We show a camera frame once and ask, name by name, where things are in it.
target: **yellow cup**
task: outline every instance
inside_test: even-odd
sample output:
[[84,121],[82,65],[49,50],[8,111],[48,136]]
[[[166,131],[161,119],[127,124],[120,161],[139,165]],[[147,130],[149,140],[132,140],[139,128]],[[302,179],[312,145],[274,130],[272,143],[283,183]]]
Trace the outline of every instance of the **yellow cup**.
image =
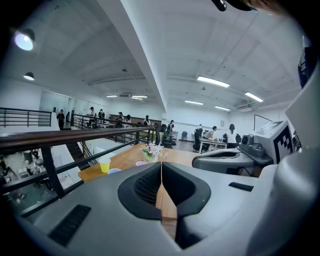
[[107,173],[109,172],[109,169],[110,169],[110,162],[111,160],[107,157],[101,157],[99,159],[99,164],[100,164],[100,168],[101,168],[101,172],[103,173]]

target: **black grille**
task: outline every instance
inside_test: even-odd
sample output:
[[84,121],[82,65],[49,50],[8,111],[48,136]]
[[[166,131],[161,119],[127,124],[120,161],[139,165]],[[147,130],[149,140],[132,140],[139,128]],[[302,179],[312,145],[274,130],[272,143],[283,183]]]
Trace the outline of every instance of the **black grille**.
[[153,170],[139,178],[134,183],[134,192],[143,201],[156,206],[157,192],[161,184],[161,172]]

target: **flower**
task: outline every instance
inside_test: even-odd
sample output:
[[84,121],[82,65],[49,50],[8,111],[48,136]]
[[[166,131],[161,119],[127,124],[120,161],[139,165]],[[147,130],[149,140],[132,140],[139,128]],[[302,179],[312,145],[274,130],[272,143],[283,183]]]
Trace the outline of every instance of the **flower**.
[[148,157],[163,156],[163,153],[162,153],[163,147],[160,145],[156,145],[154,143],[150,143],[150,144],[147,144],[146,146],[142,146],[141,150]]

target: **plastic cup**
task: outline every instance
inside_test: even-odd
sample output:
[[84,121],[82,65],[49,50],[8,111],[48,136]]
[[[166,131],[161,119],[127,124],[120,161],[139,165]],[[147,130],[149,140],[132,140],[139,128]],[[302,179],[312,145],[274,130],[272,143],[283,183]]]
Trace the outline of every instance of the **plastic cup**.
[[108,175],[109,175],[109,174],[114,174],[114,173],[117,173],[117,172],[121,172],[121,170],[120,170],[120,169],[117,169],[117,168],[113,168],[113,169],[110,169],[110,170],[108,171]]
[[101,172],[103,172],[103,173],[105,173],[105,174],[106,174],[107,172],[109,172],[110,163],[111,163],[110,158],[101,157],[101,158],[99,159],[99,164],[100,164]]
[[146,165],[147,163],[144,162],[144,161],[138,161],[135,163],[135,166],[143,166],[143,165]]

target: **whiteboard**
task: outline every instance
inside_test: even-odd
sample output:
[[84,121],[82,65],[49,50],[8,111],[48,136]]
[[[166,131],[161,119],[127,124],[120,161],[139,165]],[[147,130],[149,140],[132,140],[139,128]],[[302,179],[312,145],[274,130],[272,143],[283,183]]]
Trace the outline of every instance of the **whiteboard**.
[[258,130],[260,129],[262,126],[264,126],[265,124],[272,122],[272,120],[267,119],[261,115],[254,115],[254,126],[253,126],[253,130]]

